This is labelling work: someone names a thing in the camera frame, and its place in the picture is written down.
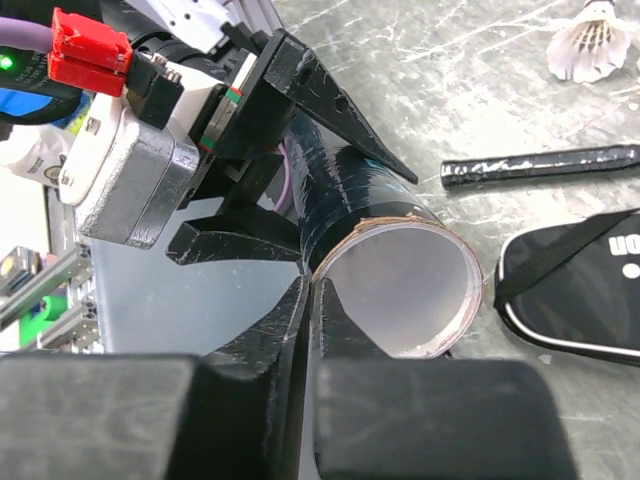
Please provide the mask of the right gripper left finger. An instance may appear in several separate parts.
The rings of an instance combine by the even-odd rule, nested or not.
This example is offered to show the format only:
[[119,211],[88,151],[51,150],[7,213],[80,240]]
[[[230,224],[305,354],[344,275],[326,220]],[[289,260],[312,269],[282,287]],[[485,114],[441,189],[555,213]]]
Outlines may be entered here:
[[309,284],[206,356],[1,361],[5,479],[294,479]]

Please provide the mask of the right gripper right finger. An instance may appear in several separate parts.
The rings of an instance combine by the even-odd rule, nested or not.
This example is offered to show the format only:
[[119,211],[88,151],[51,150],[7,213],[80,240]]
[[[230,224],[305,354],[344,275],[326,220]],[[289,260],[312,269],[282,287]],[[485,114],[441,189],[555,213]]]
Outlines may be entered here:
[[575,479],[554,397],[512,360],[395,359],[322,281],[313,315],[315,463],[324,479]]

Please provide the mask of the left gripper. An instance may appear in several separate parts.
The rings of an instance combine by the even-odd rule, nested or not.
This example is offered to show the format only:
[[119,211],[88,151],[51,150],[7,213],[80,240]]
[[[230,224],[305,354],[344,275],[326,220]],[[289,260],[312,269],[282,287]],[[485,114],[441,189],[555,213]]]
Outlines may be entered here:
[[[103,1],[103,18],[127,36],[133,56],[126,73],[125,103],[141,121],[164,129],[171,120],[196,146],[199,166],[182,200],[223,197],[232,188],[231,170],[241,154],[215,157],[228,137],[232,116],[246,90],[243,82],[253,61],[226,71],[126,1]],[[382,142],[349,94],[339,86],[316,53],[284,29],[273,39],[275,52],[263,79],[311,119],[411,184],[418,175]],[[180,266],[217,261],[297,262],[301,253],[285,244],[237,232],[205,231],[183,223],[166,256]]]

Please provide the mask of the black shuttlecock tube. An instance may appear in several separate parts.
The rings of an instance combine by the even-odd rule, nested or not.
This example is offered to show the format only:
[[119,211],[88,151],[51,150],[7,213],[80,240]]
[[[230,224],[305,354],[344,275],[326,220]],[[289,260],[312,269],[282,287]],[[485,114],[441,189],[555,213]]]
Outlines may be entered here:
[[315,349],[433,359],[476,317],[480,263],[396,175],[306,115],[284,140]]

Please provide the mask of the black racket cover bag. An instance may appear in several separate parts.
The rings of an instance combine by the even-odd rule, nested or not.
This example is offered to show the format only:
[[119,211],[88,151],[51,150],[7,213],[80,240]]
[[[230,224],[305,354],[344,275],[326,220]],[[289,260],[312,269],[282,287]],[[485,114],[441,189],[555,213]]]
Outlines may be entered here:
[[505,241],[494,309],[549,350],[639,363],[639,212],[525,230]]

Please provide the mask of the white shuttlecock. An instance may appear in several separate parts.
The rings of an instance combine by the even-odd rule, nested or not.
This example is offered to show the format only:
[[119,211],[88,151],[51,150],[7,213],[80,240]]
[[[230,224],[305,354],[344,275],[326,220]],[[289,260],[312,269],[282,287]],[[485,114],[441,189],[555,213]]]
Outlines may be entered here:
[[617,16],[615,1],[585,1],[553,35],[547,69],[560,81],[593,84],[623,67],[631,42],[632,29]]

